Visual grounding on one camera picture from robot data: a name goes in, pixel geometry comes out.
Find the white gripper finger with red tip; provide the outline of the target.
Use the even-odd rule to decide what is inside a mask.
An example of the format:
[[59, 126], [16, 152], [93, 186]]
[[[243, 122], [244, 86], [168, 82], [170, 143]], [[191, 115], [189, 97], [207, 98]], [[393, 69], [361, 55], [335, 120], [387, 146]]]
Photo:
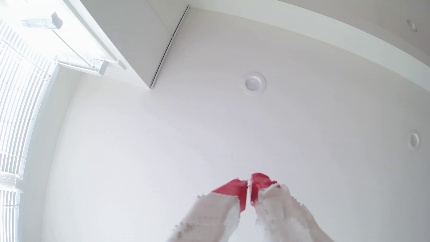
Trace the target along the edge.
[[265, 174], [254, 173], [250, 191], [251, 205], [255, 208], [264, 242], [333, 241], [285, 184], [279, 184]]
[[206, 195], [198, 196], [167, 241], [227, 242], [245, 210], [247, 192], [247, 180], [233, 179]]

